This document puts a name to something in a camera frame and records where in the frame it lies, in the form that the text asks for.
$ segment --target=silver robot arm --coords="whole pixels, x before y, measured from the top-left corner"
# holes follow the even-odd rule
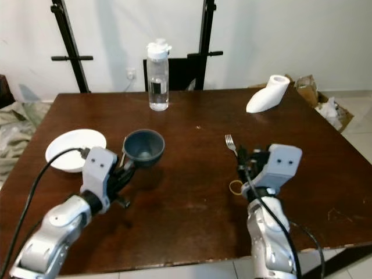
[[[80,195],[51,209],[40,229],[26,242],[10,276],[24,279],[55,278],[65,262],[71,244],[96,213],[105,213],[110,206],[108,180],[117,156],[103,148],[90,150],[83,167]]]
[[[267,152],[256,151],[248,161],[260,167],[246,171],[247,158],[239,159],[238,172],[245,183],[241,192],[249,201],[247,227],[252,240],[252,256],[255,278],[296,279],[296,266],[290,245],[277,222],[263,207],[251,190],[255,186],[262,201],[270,208],[289,232],[289,222],[282,211],[280,201],[275,197],[280,188],[291,179],[298,168],[301,149],[273,144]]]

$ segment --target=white bottle lid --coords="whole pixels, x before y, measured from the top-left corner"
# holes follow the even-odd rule
[[[172,47],[166,43],[165,39],[156,39],[155,42],[147,45],[147,56],[154,60],[166,59],[171,49]]]

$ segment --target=water bottle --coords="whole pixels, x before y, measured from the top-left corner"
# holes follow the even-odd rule
[[[150,108],[166,110],[169,102],[168,54],[172,47],[164,39],[157,39],[147,46],[147,83]]]

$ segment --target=brown table surface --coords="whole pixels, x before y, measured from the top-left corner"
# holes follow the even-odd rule
[[[154,112],[147,94],[60,94],[0,191],[3,259],[31,184],[58,135],[77,128],[103,133],[107,148],[121,152],[137,129],[166,141],[156,166],[136,172],[114,203],[85,228],[62,274],[99,273],[224,260],[250,255],[247,201],[228,190],[237,179],[225,134],[251,151],[270,143],[303,150],[296,176],[280,192],[287,217],[311,230],[325,248],[372,241],[372,166],[290,88],[276,108],[257,114],[245,106],[257,89],[171,92],[170,106]],[[81,174],[51,168],[30,206],[19,242],[49,209],[78,192]],[[292,229],[297,249],[313,248]]]

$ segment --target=rubber band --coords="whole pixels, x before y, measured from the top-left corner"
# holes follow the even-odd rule
[[[228,185],[228,188],[230,189],[230,192],[233,193],[235,196],[241,196],[242,193],[241,192],[235,192],[231,186],[234,184],[234,183],[240,183],[240,185],[243,185],[243,182],[240,181],[240,180],[232,180],[232,182],[230,182],[230,184]]]

